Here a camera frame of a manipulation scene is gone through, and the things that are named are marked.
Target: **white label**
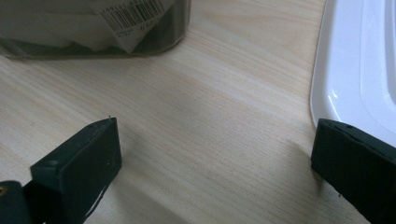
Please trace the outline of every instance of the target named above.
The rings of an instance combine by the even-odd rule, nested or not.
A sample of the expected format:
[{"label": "white label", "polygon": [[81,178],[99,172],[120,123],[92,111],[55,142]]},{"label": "white label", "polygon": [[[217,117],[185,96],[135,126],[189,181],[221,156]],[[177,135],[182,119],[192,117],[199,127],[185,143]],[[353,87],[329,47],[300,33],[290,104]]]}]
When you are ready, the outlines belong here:
[{"label": "white label", "polygon": [[131,53],[172,4],[173,0],[103,0],[91,6],[120,46]]}]

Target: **clear plastic container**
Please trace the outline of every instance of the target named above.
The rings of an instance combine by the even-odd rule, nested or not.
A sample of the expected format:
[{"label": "clear plastic container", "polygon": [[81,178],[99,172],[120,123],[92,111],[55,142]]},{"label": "clear plastic container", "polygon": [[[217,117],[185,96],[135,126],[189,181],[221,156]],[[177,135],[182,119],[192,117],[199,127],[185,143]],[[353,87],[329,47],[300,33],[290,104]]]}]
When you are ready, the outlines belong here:
[{"label": "clear plastic container", "polygon": [[3,0],[0,54],[148,55],[185,34],[191,0]]}]

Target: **light wood grain surface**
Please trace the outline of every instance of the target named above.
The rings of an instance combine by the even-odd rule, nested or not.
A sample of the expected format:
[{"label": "light wood grain surface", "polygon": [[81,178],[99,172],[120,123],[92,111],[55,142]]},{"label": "light wood grain surface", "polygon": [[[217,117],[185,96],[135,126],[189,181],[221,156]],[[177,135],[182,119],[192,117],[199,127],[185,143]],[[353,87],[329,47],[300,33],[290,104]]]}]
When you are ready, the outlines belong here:
[{"label": "light wood grain surface", "polygon": [[324,4],[192,1],[147,58],[0,57],[0,179],[111,116],[123,166],[86,223],[367,223],[310,169]]}]

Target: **clamp jaw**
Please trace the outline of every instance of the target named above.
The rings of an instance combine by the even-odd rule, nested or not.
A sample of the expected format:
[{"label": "clamp jaw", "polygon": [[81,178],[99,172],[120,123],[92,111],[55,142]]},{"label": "clamp jaw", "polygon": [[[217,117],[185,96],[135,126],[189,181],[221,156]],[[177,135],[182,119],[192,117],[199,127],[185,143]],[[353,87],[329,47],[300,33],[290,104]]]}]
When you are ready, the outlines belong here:
[{"label": "clamp jaw", "polygon": [[120,168],[117,120],[92,123],[31,166],[24,187],[0,182],[1,223],[83,223]]}]

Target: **dark green plastic piece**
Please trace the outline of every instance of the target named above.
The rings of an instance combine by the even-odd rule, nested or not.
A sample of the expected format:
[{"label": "dark green plastic piece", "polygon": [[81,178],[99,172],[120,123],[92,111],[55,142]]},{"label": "dark green plastic piece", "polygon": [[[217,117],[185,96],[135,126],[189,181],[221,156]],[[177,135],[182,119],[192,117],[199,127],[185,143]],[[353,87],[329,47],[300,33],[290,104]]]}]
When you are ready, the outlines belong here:
[{"label": "dark green plastic piece", "polygon": [[120,168],[117,120],[92,123],[34,164],[23,191],[10,182],[8,191],[0,192],[0,223],[81,224]]},{"label": "dark green plastic piece", "polygon": [[396,148],[348,124],[320,119],[312,168],[372,223],[396,223]]}]

